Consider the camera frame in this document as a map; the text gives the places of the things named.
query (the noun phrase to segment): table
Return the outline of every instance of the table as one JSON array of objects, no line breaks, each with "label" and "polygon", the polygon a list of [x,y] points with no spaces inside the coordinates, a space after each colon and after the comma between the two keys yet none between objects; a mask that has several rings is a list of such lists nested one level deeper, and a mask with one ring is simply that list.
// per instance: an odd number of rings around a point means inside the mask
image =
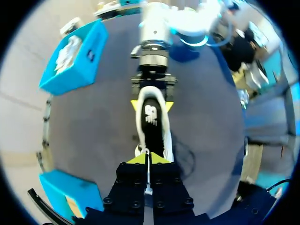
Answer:
[{"label": "table", "polygon": [[[139,23],[140,15],[106,21],[109,37],[96,82],[52,99],[49,143],[54,166],[96,182],[103,198],[117,166],[134,157],[137,145],[129,78],[138,66],[130,53],[138,44]],[[196,60],[170,59],[168,72],[179,80],[169,112],[175,159],[195,214],[206,212],[213,218],[230,209],[240,180],[240,100],[223,57],[207,46]],[[151,212],[146,208],[144,224],[151,224]]]}]

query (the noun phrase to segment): sneaker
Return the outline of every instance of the sneaker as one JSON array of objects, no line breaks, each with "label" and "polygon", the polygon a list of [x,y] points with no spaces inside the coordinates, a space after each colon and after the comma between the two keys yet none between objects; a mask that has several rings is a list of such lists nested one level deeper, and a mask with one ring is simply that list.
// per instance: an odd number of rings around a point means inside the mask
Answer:
[{"label": "sneaker", "polygon": [[135,156],[154,152],[173,162],[169,117],[165,99],[158,88],[146,86],[140,90],[135,122],[140,140],[135,149]]}]

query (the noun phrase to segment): bolt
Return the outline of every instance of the bolt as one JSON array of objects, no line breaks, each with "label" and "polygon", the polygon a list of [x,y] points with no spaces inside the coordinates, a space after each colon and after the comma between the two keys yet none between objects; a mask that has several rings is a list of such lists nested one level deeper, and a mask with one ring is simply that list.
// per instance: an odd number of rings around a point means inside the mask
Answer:
[{"label": "bolt", "polygon": [[253,208],[251,210],[251,212],[252,212],[253,215],[257,215],[258,214],[258,209],[257,208]]},{"label": "bolt", "polygon": [[116,179],[116,184],[120,184],[120,183],[123,183],[123,181],[120,179]]},{"label": "bolt", "polygon": [[185,200],[184,203],[185,203],[186,205],[192,205],[193,202],[194,202],[194,200],[193,200],[191,197],[188,197],[188,198],[186,198],[186,200]]},{"label": "bolt", "polygon": [[181,180],[180,180],[179,177],[176,177],[176,178],[174,179],[174,181],[175,181],[175,183],[180,183],[180,182],[181,182]]},{"label": "bolt", "polygon": [[155,184],[160,185],[160,184],[163,184],[163,183],[162,183],[161,179],[156,179]]},{"label": "bolt", "polygon": [[133,209],[139,209],[141,207],[141,204],[138,201],[135,201],[132,203],[131,207]]},{"label": "bolt", "polygon": [[135,180],[135,184],[139,185],[139,184],[141,184],[141,181],[139,179],[137,179],[137,180]]},{"label": "bolt", "polygon": [[157,203],[156,203],[156,208],[158,208],[158,209],[163,209],[164,207],[165,207],[164,202],[157,202]]},{"label": "bolt", "polygon": [[111,205],[113,203],[113,200],[111,198],[106,197],[103,199],[103,203],[105,205]]}]

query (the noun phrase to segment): black cable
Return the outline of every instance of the black cable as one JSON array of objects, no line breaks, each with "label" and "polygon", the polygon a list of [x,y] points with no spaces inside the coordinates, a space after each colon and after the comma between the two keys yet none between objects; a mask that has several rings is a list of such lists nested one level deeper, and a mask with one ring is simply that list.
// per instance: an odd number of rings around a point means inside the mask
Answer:
[{"label": "black cable", "polygon": [[272,185],[271,187],[269,187],[269,188],[267,189],[267,192],[271,191],[273,188],[277,187],[277,186],[280,185],[280,184],[283,184],[283,183],[286,183],[286,182],[290,182],[290,181],[291,181],[291,179],[285,179],[285,180],[282,180],[282,181],[280,181],[280,182],[277,182],[276,184],[274,184],[274,185]]}]

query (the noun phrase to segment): blue container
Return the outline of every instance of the blue container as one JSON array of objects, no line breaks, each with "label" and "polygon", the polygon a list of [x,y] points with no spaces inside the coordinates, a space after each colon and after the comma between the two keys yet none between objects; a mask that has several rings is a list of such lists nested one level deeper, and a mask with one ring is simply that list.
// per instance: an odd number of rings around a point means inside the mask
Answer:
[{"label": "blue container", "polygon": [[103,202],[95,183],[73,177],[59,170],[45,172],[39,176],[43,189],[53,209],[65,219],[75,216],[66,197],[74,200],[83,218],[86,207],[103,211]]},{"label": "blue container", "polygon": [[129,4],[138,4],[140,2],[140,0],[120,0],[120,4],[122,6],[126,6]]},{"label": "blue container", "polygon": [[[82,40],[82,45],[73,65],[55,75],[54,69],[59,51],[68,44],[68,39],[72,35],[78,36]],[[51,56],[39,87],[53,95],[61,95],[94,83],[107,36],[101,19],[80,27],[65,36]]]}]

